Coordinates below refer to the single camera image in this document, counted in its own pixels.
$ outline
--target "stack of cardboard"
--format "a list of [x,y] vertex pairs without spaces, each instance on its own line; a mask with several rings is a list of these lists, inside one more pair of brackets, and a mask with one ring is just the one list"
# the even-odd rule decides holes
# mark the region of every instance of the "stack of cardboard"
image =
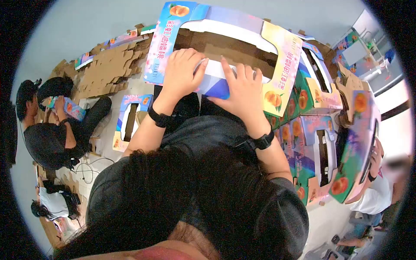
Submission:
[[83,98],[115,94],[127,89],[127,79],[141,71],[139,60],[149,52],[152,35],[148,36],[141,42],[125,43],[97,52],[89,67],[80,71],[80,82],[75,82],[77,90],[72,100],[77,104]]

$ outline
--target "right hand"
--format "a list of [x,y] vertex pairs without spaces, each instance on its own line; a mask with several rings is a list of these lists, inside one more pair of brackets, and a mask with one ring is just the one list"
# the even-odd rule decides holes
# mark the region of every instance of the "right hand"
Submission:
[[59,96],[58,99],[55,101],[55,110],[56,112],[59,111],[64,111],[64,104],[65,104],[65,99],[64,96]]
[[209,97],[208,99],[238,116],[244,123],[254,118],[265,118],[262,109],[262,72],[255,69],[256,76],[253,78],[253,70],[248,65],[237,64],[237,77],[228,65],[227,60],[222,57],[225,78],[230,89],[229,99],[218,99]]
[[376,145],[374,147],[374,150],[371,153],[370,162],[370,174],[373,178],[377,177],[380,170],[380,163],[382,156],[384,155],[383,146],[381,146],[380,140],[378,138],[376,140]]

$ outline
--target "white wall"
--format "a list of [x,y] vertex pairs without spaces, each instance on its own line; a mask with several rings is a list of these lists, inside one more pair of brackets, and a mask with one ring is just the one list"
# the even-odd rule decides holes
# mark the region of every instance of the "white wall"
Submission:
[[[22,81],[43,78],[62,60],[68,61],[89,51],[97,43],[121,35],[135,24],[157,22],[165,1],[60,0],[45,15],[33,33],[15,75],[11,100],[15,102]],[[334,43],[356,21],[364,9],[360,0],[202,0],[200,3],[240,9],[294,32],[299,29],[324,43]],[[21,133],[18,134],[17,164],[12,180],[17,201],[30,231],[44,251],[49,241],[37,218],[30,211],[35,199],[35,175]]]

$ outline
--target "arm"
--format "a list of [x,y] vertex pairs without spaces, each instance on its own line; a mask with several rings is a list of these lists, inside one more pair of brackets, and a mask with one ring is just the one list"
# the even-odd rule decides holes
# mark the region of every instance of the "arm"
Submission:
[[[64,119],[67,119],[67,115],[64,112],[64,96],[58,97],[58,100],[55,102],[55,109],[60,122]],[[74,133],[72,132],[71,124],[66,122],[64,125],[67,129],[65,148],[72,149],[77,145],[77,141],[75,140]]]
[[[373,178],[377,178],[379,174],[381,158],[383,155],[383,146],[381,146],[379,139],[376,138],[376,145],[374,147],[374,150],[371,152],[371,167],[368,173],[371,174]],[[371,181],[370,179],[366,178],[364,181],[364,187],[360,191],[360,193],[358,193],[357,196],[353,197],[351,200],[346,201],[345,204],[351,204],[353,202],[359,201],[369,187],[371,187]]]
[[[176,103],[201,84],[208,60],[201,63],[195,75],[193,71],[203,58],[205,58],[204,54],[192,48],[174,51],[169,56],[162,91],[153,102],[153,109],[156,113],[171,116]],[[155,121],[146,115],[123,156],[129,156],[133,151],[139,149],[147,153],[159,148],[164,133],[165,128],[156,126]]]
[[[250,66],[238,64],[236,66],[237,77],[235,77],[224,57],[221,64],[230,88],[230,98],[223,100],[209,97],[208,99],[238,116],[244,122],[251,138],[258,139],[264,134],[269,134],[271,127],[263,113],[260,97],[262,90],[262,72],[260,69],[256,69],[254,79],[253,70]],[[256,154],[269,173],[268,179],[282,177],[293,183],[289,163],[277,138],[273,139],[268,148],[264,150],[256,149]]]

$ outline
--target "black wristwatch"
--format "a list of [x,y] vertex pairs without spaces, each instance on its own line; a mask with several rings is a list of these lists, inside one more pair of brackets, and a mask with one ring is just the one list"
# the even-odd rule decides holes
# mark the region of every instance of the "black wristwatch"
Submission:
[[59,125],[64,125],[66,122],[68,122],[68,118],[65,118],[64,120],[59,122]]
[[260,150],[264,150],[272,144],[274,137],[275,137],[275,133],[273,131],[270,131],[269,134],[265,134],[259,139],[250,138],[247,140],[247,142],[253,150],[256,148],[259,148]]
[[374,178],[373,176],[371,176],[371,174],[370,174],[370,173],[368,173],[368,179],[370,180],[370,182],[375,181],[375,180],[376,180],[376,178],[377,178],[377,176]]
[[167,116],[165,114],[158,114],[153,110],[153,106],[149,107],[149,116],[150,118],[153,119],[153,121],[155,121],[156,126],[161,127],[161,128],[166,128],[170,122],[172,122],[172,116]]

